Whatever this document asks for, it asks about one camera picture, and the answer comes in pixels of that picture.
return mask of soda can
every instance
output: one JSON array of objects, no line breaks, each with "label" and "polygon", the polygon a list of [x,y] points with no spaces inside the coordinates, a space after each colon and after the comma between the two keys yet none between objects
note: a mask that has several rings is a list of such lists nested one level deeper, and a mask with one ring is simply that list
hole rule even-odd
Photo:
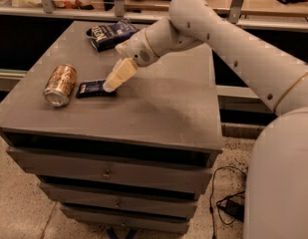
[{"label": "soda can", "polygon": [[44,89],[46,101],[53,107],[65,106],[77,80],[77,72],[71,65],[58,66]]}]

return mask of metallic can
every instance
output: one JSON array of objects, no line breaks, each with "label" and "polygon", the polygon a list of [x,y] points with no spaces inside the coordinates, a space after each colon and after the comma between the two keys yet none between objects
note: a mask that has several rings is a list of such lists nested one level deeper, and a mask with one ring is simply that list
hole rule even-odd
[{"label": "metallic can", "polygon": [[54,107],[65,106],[77,80],[77,72],[71,65],[58,66],[45,87],[43,95]]}]

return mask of desk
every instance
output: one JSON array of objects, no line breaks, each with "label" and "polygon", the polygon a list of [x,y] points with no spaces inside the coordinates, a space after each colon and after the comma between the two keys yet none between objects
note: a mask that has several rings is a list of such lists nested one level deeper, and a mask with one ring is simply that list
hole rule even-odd
[{"label": "desk", "polygon": [[77,69],[75,93],[119,58],[94,50],[95,24],[74,22],[0,104],[7,152],[71,218],[185,233],[223,147],[211,51],[168,54],[115,98],[51,107],[42,92],[58,65]]}]

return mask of floor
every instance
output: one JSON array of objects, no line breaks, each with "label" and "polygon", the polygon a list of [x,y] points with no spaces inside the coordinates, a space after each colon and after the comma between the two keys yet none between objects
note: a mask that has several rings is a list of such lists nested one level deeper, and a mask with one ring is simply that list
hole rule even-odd
[{"label": "floor", "polygon": [[[231,127],[224,129],[230,134]],[[255,134],[240,134],[239,138],[225,137],[225,148],[215,165],[232,165],[246,170]],[[60,210],[60,204],[53,202],[39,189],[39,180],[35,175],[26,174],[5,152],[6,142],[0,137],[0,239],[105,239],[111,226],[84,224],[67,218]],[[244,189],[244,181],[237,171],[221,169],[214,180],[213,203],[216,200]],[[190,227],[185,235],[139,230],[135,239],[208,239],[212,238],[212,219],[209,214],[211,183],[206,193],[201,195]],[[222,213],[228,222],[230,217]],[[223,225],[215,212],[217,238],[242,238],[243,224],[235,221],[232,225]],[[129,232],[125,227],[114,227],[119,238],[125,238]]]}]

